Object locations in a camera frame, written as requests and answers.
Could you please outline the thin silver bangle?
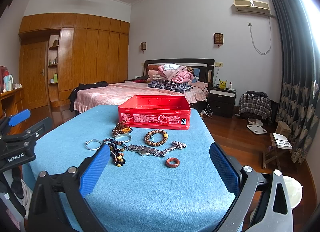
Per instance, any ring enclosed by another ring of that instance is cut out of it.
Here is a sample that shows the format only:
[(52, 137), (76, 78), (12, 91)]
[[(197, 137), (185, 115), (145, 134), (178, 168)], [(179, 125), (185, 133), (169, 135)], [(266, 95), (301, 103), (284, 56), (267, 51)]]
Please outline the thin silver bangle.
[(85, 142), (85, 149), (90, 150), (90, 151), (96, 151), (102, 146), (103, 142), (100, 140), (89, 140)]

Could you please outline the silver metal watch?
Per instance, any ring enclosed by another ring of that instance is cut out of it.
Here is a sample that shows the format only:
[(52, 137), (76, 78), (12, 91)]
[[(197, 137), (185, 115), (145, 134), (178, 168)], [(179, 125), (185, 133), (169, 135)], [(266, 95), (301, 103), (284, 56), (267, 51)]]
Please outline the silver metal watch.
[(171, 146), (165, 150), (158, 150), (156, 148), (152, 148), (152, 147), (147, 147), (147, 146), (135, 146), (130, 144), (127, 147), (128, 151), (132, 151), (135, 153), (140, 154), (141, 156), (156, 156), (156, 157), (165, 157), (165, 155), (173, 150), (175, 150), (175, 147)]

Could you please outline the black garment on bed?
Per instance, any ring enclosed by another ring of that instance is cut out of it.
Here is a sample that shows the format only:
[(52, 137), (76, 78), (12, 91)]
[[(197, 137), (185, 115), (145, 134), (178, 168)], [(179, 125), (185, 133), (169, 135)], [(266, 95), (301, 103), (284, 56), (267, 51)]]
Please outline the black garment on bed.
[(93, 89), (93, 88), (101, 88), (101, 87), (104, 88), (104, 87), (107, 87), (107, 86), (108, 86), (108, 82), (106, 82), (106, 81), (100, 81), (100, 82), (91, 83), (91, 84), (82, 84), (82, 83), (80, 83), (76, 88), (74, 88), (72, 90), (72, 92), (68, 96), (68, 99), (70, 101), (69, 110), (71, 112), (74, 111), (74, 103), (75, 103), (75, 100), (77, 98), (77, 94), (78, 94), (79, 91), (87, 90), (87, 89)]

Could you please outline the white bathroom scale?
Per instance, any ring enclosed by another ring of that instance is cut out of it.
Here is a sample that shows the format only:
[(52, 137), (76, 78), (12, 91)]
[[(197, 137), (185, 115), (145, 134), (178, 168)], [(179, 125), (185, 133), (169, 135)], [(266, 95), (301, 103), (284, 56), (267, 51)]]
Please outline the white bathroom scale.
[(262, 126), (260, 125), (251, 125), (248, 124), (246, 127), (255, 135), (262, 135), (262, 134), (267, 134), (267, 130), (265, 130)]

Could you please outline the wooden wardrobe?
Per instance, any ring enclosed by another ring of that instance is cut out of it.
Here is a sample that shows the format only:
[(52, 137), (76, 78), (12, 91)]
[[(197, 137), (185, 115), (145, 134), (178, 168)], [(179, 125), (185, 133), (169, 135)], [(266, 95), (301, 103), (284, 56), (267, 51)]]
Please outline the wooden wardrobe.
[(80, 83), (127, 79), (130, 24), (71, 13), (24, 16), (19, 80), (30, 109), (60, 106)]

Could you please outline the blue table cloth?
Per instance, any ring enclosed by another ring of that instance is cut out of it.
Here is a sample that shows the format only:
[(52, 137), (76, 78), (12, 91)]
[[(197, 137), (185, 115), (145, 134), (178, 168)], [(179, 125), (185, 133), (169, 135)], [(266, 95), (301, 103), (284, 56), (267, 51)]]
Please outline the blue table cloth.
[[(93, 155), (85, 142), (110, 137), (117, 122), (115, 105), (99, 105), (44, 135), (36, 159), (23, 169), (27, 184), (33, 186), (43, 170), (60, 174), (79, 166)], [(212, 231), (231, 206), (235, 196), (210, 159), (214, 139), (199, 113), (191, 112), (188, 130), (168, 135), (186, 145), (168, 153), (180, 160), (177, 168), (168, 168), (165, 158), (125, 151), (125, 164), (109, 161), (86, 197), (108, 231)]]

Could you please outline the plaid bag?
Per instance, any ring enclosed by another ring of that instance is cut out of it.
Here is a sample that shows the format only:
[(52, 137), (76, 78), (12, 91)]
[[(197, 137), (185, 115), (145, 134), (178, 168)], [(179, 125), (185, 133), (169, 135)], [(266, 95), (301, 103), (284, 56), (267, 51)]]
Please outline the plaid bag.
[(271, 100), (264, 92), (248, 91), (239, 98), (239, 114), (253, 114), (263, 120), (271, 118)]

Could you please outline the black nightstand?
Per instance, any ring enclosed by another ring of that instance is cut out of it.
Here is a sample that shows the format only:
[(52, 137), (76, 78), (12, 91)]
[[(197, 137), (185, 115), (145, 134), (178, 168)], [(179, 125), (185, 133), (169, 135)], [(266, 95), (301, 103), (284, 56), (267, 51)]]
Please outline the black nightstand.
[(214, 115), (232, 118), (235, 106), (236, 90), (221, 90), (212, 87), (209, 92), (209, 106)]

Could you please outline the white bottle on nightstand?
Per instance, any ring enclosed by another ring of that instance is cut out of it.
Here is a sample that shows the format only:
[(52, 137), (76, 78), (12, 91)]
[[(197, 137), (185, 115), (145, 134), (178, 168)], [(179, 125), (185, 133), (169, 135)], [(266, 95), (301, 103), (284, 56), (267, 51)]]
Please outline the white bottle on nightstand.
[(228, 90), (232, 90), (232, 86), (233, 86), (233, 85), (232, 85), (232, 83), (230, 82), (229, 85), (228, 85)]

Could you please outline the bed with pink cover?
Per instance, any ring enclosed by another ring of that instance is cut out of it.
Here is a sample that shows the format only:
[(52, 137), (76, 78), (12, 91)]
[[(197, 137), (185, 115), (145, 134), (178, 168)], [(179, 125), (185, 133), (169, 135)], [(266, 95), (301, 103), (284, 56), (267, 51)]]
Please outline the bed with pink cover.
[(147, 83), (123, 82), (109, 84), (107, 87), (81, 90), (77, 94), (74, 110), (82, 113), (97, 105), (121, 105), (135, 95), (184, 96), (189, 104), (205, 101), (212, 87), (214, 59), (199, 58), (197, 65), (205, 64), (200, 70), (200, 80), (191, 84), (192, 89), (184, 94), (169, 90), (149, 88)]

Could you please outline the pile of folded clothes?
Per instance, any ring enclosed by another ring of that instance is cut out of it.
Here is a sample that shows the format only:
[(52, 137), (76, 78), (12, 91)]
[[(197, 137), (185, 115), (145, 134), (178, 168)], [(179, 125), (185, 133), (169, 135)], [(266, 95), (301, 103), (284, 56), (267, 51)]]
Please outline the pile of folded clothes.
[(192, 89), (200, 77), (200, 69), (173, 63), (147, 67), (149, 88), (169, 90), (184, 94)]

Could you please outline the left wall lamp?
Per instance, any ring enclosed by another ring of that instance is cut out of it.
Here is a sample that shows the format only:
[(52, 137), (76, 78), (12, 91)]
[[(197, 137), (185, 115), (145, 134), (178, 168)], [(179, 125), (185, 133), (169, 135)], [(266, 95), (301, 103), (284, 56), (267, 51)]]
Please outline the left wall lamp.
[(147, 49), (147, 42), (141, 42), (140, 44), (140, 50), (141, 51), (146, 51)]

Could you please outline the wall lamp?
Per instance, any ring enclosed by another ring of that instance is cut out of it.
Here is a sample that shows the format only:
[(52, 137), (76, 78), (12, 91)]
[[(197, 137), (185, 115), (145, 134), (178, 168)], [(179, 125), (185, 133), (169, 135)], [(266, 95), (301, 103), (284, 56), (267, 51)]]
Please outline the wall lamp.
[(141, 51), (146, 51), (147, 49), (147, 42), (141, 42), (140, 44), (140, 50)]
[(224, 45), (224, 38), (222, 33), (214, 33), (214, 44), (217, 46)]

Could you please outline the right wall lamp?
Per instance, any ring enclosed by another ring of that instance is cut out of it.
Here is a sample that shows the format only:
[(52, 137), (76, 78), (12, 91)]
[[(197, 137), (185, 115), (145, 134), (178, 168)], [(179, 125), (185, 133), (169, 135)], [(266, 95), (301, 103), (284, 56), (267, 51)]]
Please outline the right wall lamp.
[(214, 44), (217, 46), (224, 45), (224, 38), (222, 33), (214, 33)]

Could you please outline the wall air conditioner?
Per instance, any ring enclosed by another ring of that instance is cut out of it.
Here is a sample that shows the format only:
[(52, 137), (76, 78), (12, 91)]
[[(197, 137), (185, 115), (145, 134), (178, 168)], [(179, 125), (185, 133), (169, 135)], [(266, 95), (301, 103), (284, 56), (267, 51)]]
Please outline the wall air conditioner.
[(271, 10), (267, 2), (256, 0), (234, 0), (237, 12), (270, 16)]

